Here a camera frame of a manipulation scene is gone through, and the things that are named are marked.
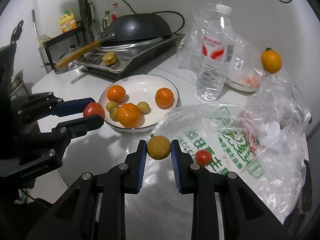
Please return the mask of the red cherry tomato two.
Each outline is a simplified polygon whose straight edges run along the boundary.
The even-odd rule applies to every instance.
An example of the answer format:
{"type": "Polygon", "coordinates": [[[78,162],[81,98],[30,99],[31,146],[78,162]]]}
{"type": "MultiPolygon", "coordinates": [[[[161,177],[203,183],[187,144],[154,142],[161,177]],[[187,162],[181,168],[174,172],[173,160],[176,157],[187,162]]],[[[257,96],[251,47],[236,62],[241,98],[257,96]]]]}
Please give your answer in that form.
{"type": "Polygon", "coordinates": [[[105,111],[103,107],[96,102],[90,102],[83,111],[83,116],[88,117],[92,115],[99,115],[103,119],[105,118],[105,111]]]}

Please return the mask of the red cherry tomato three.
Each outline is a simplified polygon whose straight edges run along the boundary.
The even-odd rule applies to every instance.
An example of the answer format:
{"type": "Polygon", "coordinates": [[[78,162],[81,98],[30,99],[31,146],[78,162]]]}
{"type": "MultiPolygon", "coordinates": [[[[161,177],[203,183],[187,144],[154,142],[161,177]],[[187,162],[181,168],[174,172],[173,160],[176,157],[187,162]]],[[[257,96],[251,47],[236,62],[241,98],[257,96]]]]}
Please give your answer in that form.
{"type": "Polygon", "coordinates": [[[147,143],[148,155],[155,160],[167,158],[171,152],[171,143],[168,138],[162,135],[150,135],[147,143]]]}

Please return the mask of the red cherry tomato one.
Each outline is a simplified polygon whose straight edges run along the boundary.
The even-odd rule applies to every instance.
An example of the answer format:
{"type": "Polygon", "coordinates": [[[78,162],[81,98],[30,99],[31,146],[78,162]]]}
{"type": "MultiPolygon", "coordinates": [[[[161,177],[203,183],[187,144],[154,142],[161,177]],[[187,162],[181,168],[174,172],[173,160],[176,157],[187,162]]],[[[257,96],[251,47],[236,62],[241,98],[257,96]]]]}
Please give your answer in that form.
{"type": "Polygon", "coordinates": [[[200,166],[206,166],[212,161],[212,155],[207,150],[199,150],[195,154],[195,161],[200,166]]]}

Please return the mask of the brown longan three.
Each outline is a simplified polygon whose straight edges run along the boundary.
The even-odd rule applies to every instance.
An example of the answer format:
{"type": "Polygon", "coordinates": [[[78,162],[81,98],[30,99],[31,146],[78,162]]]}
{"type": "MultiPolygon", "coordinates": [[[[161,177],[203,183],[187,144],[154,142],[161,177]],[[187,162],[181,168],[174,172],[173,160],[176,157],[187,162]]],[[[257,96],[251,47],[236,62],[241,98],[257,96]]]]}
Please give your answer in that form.
{"type": "Polygon", "coordinates": [[[110,110],[109,116],[113,121],[118,121],[118,117],[117,117],[117,111],[118,111],[118,107],[113,107],[110,110]]]}

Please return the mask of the mandarin orange three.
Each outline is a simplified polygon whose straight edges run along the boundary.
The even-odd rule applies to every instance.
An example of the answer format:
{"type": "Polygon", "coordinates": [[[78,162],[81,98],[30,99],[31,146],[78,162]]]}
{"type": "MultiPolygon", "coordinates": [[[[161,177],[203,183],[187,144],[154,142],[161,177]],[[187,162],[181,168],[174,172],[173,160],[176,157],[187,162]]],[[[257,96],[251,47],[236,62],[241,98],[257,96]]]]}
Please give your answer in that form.
{"type": "Polygon", "coordinates": [[[142,113],[138,106],[126,103],[117,110],[117,119],[125,128],[135,128],[142,118],[142,113]]]}

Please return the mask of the mandarin orange one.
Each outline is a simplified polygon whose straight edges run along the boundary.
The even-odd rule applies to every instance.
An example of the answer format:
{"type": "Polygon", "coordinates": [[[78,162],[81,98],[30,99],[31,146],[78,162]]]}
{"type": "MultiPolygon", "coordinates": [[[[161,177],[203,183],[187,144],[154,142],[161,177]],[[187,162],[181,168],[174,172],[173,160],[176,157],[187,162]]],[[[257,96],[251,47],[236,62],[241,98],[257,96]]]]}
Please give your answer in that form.
{"type": "Polygon", "coordinates": [[[159,108],[169,108],[174,103],[174,94],[168,88],[160,88],[156,92],[155,102],[159,108]]]}

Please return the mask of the brown longan two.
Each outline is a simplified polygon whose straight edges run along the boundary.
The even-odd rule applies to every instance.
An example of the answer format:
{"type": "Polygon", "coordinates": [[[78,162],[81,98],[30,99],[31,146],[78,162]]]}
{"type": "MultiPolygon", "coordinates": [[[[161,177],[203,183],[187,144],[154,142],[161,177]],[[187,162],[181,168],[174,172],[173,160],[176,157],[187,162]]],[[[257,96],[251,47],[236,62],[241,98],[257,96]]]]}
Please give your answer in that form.
{"type": "Polygon", "coordinates": [[[110,101],[110,102],[108,102],[108,103],[106,104],[106,110],[107,110],[108,112],[110,112],[112,109],[118,108],[118,107],[119,107],[119,105],[118,105],[118,103],[115,102],[115,101],[110,101]]]}

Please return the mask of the mandarin orange two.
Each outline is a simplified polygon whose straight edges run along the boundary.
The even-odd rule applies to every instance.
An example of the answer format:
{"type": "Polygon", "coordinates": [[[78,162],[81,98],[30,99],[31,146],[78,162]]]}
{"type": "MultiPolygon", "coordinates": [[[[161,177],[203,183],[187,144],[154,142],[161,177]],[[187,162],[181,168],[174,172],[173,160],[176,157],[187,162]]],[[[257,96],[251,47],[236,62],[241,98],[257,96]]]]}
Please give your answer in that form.
{"type": "Polygon", "coordinates": [[[107,91],[107,98],[109,101],[122,103],[126,98],[126,90],[119,85],[113,85],[107,91]]]}

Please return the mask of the brown longan one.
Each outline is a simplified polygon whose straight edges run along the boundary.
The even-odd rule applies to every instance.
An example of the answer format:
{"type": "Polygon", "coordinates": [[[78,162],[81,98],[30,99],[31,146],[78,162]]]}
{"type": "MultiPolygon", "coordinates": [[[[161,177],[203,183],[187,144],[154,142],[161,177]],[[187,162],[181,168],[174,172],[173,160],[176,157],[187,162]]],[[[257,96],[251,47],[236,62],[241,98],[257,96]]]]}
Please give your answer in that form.
{"type": "Polygon", "coordinates": [[[139,108],[142,114],[148,114],[151,110],[149,104],[144,101],[137,103],[137,107],[139,108]]]}

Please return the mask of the white round plate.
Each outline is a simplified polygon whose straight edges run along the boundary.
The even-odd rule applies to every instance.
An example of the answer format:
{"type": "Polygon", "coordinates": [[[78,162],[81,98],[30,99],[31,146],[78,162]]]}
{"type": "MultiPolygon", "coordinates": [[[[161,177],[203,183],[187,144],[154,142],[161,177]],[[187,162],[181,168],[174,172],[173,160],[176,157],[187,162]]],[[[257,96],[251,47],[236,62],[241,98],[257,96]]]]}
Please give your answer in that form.
{"type": "Polygon", "coordinates": [[[150,106],[149,113],[143,115],[138,127],[135,128],[126,128],[119,122],[113,121],[108,111],[105,111],[105,122],[119,132],[146,132],[154,128],[165,114],[178,105],[180,99],[177,87],[170,80],[157,75],[134,75],[121,79],[114,85],[119,85],[126,90],[125,103],[137,104],[145,101],[150,106]],[[156,92],[161,88],[168,88],[173,93],[173,103],[168,108],[160,108],[156,104],[156,92]]]}

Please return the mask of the black dish rack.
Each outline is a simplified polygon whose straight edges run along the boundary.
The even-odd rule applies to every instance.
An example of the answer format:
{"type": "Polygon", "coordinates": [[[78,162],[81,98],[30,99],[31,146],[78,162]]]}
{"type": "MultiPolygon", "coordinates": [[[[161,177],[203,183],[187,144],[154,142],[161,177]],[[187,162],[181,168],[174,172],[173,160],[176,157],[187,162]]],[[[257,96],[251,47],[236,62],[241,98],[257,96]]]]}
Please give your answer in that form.
{"type": "Polygon", "coordinates": [[[78,68],[80,64],[74,62],[69,63],[61,69],[58,68],[56,64],[86,44],[87,38],[85,37],[84,27],[77,27],[44,42],[44,51],[48,59],[47,65],[50,66],[56,74],[63,74],[78,68]]]}

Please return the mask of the steel induction cooker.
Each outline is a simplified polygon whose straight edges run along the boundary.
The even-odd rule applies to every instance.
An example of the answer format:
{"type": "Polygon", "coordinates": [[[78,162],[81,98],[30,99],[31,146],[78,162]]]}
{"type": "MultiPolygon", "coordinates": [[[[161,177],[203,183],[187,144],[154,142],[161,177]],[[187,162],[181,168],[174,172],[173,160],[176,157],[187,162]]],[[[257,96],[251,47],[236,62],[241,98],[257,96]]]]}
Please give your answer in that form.
{"type": "Polygon", "coordinates": [[[86,53],[79,60],[75,60],[74,63],[81,65],[83,72],[120,80],[177,46],[182,38],[182,34],[173,34],[167,38],[156,38],[120,46],[99,47],[86,53]],[[114,52],[117,57],[116,63],[110,66],[103,62],[103,56],[108,52],[114,52]]]}

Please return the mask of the yellow cooking oil jug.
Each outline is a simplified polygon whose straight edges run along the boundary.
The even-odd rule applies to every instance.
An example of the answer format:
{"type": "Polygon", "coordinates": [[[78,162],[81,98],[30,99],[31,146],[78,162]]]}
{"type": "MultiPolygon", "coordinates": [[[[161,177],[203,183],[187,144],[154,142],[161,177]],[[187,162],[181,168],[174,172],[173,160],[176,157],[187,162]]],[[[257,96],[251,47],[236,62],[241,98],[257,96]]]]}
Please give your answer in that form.
{"type": "Polygon", "coordinates": [[[66,33],[78,27],[74,12],[72,10],[67,10],[61,15],[59,18],[59,24],[62,33],[66,33]]]}

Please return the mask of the clear oil bottle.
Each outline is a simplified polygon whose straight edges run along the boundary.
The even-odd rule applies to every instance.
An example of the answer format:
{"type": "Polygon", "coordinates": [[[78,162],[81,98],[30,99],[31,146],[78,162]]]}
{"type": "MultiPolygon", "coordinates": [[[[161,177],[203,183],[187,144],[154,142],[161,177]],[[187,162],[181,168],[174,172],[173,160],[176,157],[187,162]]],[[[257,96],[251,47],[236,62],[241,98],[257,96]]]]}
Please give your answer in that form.
{"type": "Polygon", "coordinates": [[[110,11],[105,11],[104,17],[101,19],[101,27],[103,31],[107,31],[109,25],[111,24],[110,11]]]}

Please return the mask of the printed clear plastic bag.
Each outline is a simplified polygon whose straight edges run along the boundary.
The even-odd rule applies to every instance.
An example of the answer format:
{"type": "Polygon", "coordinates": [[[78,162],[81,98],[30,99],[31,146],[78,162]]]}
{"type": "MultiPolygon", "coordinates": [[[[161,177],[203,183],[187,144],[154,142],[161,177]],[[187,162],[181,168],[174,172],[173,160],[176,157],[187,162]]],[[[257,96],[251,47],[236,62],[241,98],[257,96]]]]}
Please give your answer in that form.
{"type": "Polygon", "coordinates": [[[302,135],[310,112],[296,105],[241,107],[208,103],[176,107],[152,130],[178,140],[195,157],[210,153],[206,168],[225,175],[232,171],[284,222],[305,183],[302,135]]]}

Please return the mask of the black wok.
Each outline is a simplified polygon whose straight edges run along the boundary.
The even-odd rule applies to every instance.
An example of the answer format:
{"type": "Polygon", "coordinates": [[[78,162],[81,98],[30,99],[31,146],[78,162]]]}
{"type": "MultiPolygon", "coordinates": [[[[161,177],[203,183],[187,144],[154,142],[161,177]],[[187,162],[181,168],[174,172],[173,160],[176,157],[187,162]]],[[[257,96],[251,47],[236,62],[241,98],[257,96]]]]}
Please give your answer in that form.
{"type": "Polygon", "coordinates": [[[63,68],[74,60],[79,59],[85,53],[99,47],[106,41],[131,42],[165,38],[172,35],[168,23],[157,14],[133,14],[117,18],[112,22],[106,35],[81,47],[57,62],[58,68],[63,68]]]}

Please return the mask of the red label sauce bottle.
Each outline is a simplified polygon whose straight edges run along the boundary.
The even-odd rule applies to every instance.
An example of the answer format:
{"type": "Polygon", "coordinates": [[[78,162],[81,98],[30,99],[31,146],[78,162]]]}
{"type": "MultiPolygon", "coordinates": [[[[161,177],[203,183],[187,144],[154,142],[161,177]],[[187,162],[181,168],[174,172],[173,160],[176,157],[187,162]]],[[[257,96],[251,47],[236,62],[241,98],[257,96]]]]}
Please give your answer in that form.
{"type": "Polygon", "coordinates": [[[118,3],[112,4],[112,10],[110,12],[111,22],[114,22],[117,18],[123,16],[122,10],[119,8],[118,3]]]}

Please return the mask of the bagged white bowl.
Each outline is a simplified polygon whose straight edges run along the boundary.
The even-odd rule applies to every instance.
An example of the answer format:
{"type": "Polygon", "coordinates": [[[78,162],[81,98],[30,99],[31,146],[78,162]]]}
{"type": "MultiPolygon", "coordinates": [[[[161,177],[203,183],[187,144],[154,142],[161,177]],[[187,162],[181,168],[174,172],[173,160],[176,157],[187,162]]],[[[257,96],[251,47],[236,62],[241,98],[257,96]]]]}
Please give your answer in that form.
{"type": "MultiPolygon", "coordinates": [[[[204,29],[213,15],[216,5],[205,3],[193,9],[194,20],[189,33],[185,35],[177,48],[176,55],[181,61],[179,68],[198,74],[204,29]]],[[[235,32],[234,53],[224,85],[229,85],[243,92],[255,92],[260,86],[262,77],[263,68],[260,63],[259,51],[235,32]]]]}

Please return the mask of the crumpled clear plastic bag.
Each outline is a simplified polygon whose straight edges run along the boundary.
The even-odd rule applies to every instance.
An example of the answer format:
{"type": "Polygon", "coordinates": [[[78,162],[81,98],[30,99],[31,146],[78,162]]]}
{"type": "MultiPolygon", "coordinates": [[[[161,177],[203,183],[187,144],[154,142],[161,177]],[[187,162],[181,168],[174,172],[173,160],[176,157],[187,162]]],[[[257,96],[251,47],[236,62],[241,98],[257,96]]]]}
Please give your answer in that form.
{"type": "Polygon", "coordinates": [[[247,99],[244,122],[259,138],[277,137],[282,129],[302,136],[311,120],[308,105],[289,74],[267,74],[247,99]]]}

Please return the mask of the clear plastic water bottle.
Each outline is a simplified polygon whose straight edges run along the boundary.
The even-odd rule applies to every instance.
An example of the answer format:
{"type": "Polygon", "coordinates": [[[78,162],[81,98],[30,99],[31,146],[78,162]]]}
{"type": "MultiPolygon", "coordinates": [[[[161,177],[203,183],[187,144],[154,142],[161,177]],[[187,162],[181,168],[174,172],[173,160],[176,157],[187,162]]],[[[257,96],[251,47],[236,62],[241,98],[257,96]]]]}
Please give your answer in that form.
{"type": "Polygon", "coordinates": [[[225,84],[235,46],[231,12],[231,7],[217,4],[204,29],[196,82],[197,96],[204,101],[215,101],[225,84]]]}

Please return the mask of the large orange by wall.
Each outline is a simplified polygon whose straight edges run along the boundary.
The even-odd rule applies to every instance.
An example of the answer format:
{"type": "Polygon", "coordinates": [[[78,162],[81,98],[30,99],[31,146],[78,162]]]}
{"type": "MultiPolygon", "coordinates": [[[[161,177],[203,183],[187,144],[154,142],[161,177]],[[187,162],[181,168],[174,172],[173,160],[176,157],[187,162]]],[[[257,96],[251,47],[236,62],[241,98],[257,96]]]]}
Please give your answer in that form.
{"type": "Polygon", "coordinates": [[[268,47],[261,55],[261,64],[265,71],[270,74],[275,74],[281,70],[282,60],[276,51],[268,47]]]}

